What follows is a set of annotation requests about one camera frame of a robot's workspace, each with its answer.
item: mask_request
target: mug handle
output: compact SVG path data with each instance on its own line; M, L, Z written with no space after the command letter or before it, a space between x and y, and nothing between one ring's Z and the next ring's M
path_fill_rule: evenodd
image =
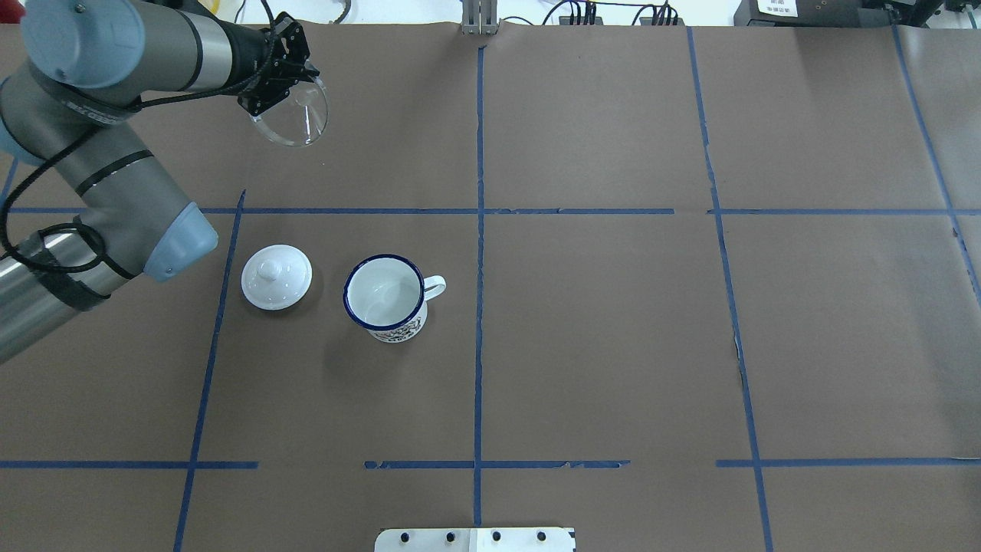
M442 276L430 276L429 278L423 280L423 289L426 293L423 295L423 299L428 301L434 299L442 292L446 291L446 280Z

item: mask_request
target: white plate with holes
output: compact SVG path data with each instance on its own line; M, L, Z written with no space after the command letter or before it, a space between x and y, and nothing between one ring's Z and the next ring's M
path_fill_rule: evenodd
M563 527L387 529L375 552L575 552L576 530Z

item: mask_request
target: light blue joint cover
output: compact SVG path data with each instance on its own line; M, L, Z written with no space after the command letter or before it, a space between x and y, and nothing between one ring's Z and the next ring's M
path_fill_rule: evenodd
M146 28L129 0L27 0L25 8L27 55L59 83L112 86L143 57Z
M188 203L150 253L143 272L158 282L166 282L217 246L218 233L197 203Z
M0 81L0 94L3 93L3 85L6 81L6 79ZM14 137L11 136L10 131L7 130L7 125L3 122L3 119L0 119L0 149L10 153L14 157L17 157L22 163L26 163L28 165L37 167L44 162L17 143Z

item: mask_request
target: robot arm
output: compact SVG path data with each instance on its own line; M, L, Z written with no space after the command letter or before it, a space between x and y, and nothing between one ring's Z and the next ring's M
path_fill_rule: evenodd
M144 90L238 95L258 115L319 74L287 14L256 30L202 12L128 0L28 1L30 59L0 83L0 148L26 164L57 162L87 208L74 225L36 233L16 250L4 246L0 362L140 273L166 281L217 245L197 205L126 123L142 107L169 102L140 102ZM284 32L299 34L302 47L287 52ZM22 191L5 202L4 229Z

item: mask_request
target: blue mug rim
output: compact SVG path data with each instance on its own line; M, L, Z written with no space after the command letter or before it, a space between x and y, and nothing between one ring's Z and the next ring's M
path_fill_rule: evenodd
M376 326L374 324L369 324L368 322L365 322L361 318L358 318L357 314L355 314L354 311L351 309L351 303L347 298L348 296L347 292L350 289L351 280L354 279L354 275L357 273L357 271L360 270L361 267L368 264L369 262L373 260L378 260L380 258L393 258L395 260L399 260L404 262L405 264L408 264L412 268L412 271L416 273L416 278L419 279L419 301L416 303L416 307L412 309L412 312L408 316L406 316L405 319L401 320L400 322L390 324L388 326ZM394 330L395 328L398 328L404 325L409 320L415 318L416 314L419 313L419 309L422 308L423 306L423 298L426 295L426 290L424 289L424 286L425 284L423 284L423 274L422 272L419 271L419 267L416 266L415 263L412 262L411 260L401 255L396 255L394 253L381 253L377 255L372 255L359 262L358 265L355 266L353 270L351 270L351 273L347 275L347 281L344 282L344 310L347 311L347 315L350 316L351 320L353 320L354 323L356 323L357 325L361 326L366 330L371 330L373 332L385 332L388 330Z

